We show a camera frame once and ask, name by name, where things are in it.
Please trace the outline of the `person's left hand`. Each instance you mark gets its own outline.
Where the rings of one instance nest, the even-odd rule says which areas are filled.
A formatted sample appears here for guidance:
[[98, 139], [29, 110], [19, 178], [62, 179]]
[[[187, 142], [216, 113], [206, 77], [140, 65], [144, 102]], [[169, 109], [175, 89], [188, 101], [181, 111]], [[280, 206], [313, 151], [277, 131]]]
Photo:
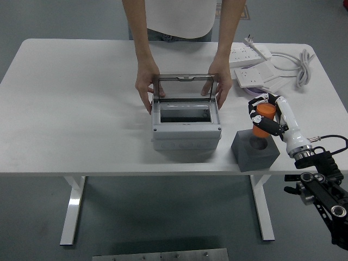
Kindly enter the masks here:
[[220, 110], [233, 84], [229, 68], [229, 58], [216, 55], [208, 69], [208, 73], [219, 76], [215, 98], [218, 110]]

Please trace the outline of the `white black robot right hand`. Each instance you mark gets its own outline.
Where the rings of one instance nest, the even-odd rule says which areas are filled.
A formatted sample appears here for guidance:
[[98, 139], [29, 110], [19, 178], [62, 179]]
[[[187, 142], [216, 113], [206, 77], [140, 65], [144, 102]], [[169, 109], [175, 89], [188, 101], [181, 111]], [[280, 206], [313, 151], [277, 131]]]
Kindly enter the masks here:
[[[260, 104], [271, 104], [276, 109], [276, 121], [257, 112]], [[253, 125], [273, 136], [280, 136], [286, 143], [286, 152], [290, 158], [298, 161], [314, 155], [311, 142], [302, 135], [294, 113], [282, 96], [263, 93], [248, 102], [248, 113]]]

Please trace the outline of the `person's right hand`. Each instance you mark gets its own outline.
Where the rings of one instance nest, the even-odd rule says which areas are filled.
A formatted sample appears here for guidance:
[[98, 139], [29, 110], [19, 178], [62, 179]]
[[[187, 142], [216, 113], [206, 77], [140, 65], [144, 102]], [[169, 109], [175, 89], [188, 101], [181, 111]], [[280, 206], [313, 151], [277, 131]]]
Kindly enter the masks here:
[[154, 92], [150, 85], [153, 84], [153, 77], [159, 74], [159, 68], [153, 57], [146, 57], [138, 60], [135, 88], [137, 89], [141, 101], [150, 115], [152, 113], [152, 104], [149, 100], [148, 93]]

